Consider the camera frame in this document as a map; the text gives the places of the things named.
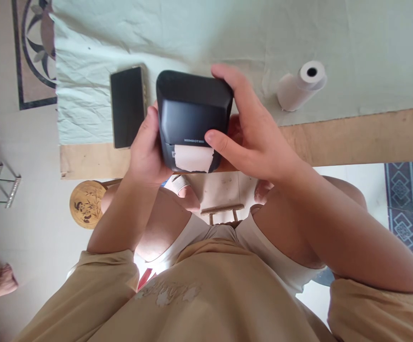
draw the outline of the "smartphone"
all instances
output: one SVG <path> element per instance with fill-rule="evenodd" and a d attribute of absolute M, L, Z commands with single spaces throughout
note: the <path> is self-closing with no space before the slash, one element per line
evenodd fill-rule
<path fill-rule="evenodd" d="M 129 148 L 146 117 L 143 66 L 110 75 L 115 149 Z"/>

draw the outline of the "foot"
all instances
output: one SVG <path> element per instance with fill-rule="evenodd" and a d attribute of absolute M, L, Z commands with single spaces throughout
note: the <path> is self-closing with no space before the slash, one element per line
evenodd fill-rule
<path fill-rule="evenodd" d="M 6 264 L 0 269 L 0 297 L 12 293 L 18 288 L 13 270 L 9 264 Z"/>
<path fill-rule="evenodd" d="M 191 185 L 187 185 L 179 190 L 178 197 L 184 199 L 183 207 L 187 211 L 194 212 L 200 210 L 200 201 Z"/>
<path fill-rule="evenodd" d="M 267 180 L 259 180 L 254 190 L 254 201 L 258 204 L 265 204 L 268 200 L 269 191 L 274 185 Z"/>
<path fill-rule="evenodd" d="M 200 210 L 200 201 L 185 175 L 175 176 L 172 179 L 174 193 L 181 198 L 181 205 L 190 212 Z"/>

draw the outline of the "round stool seat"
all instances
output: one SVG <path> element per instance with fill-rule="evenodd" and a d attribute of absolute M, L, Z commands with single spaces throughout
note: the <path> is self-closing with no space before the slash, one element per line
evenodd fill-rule
<path fill-rule="evenodd" d="M 94 229 L 102 218 L 102 198 L 107 187 L 96 180 L 79 183 L 70 196 L 70 212 L 77 224 Z"/>

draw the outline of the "paper roll core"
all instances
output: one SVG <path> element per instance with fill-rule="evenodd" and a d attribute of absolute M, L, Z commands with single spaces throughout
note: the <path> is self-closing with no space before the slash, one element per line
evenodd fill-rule
<path fill-rule="evenodd" d="M 307 70 L 306 73 L 309 77 L 314 77 L 315 75 L 317 75 L 317 69 L 314 67 L 311 67 Z"/>

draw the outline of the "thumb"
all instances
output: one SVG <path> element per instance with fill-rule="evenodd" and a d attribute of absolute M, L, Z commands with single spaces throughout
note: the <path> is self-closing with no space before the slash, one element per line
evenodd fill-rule
<path fill-rule="evenodd" d="M 205 134 L 206 142 L 236 168 L 245 160 L 248 150 L 238 145 L 224 133 L 209 130 Z"/>
<path fill-rule="evenodd" d="M 157 110 L 153 106 L 149 106 L 148 113 L 135 137 L 134 145 L 139 146 L 139 148 L 152 148 L 158 134 L 159 119 L 157 117 Z"/>

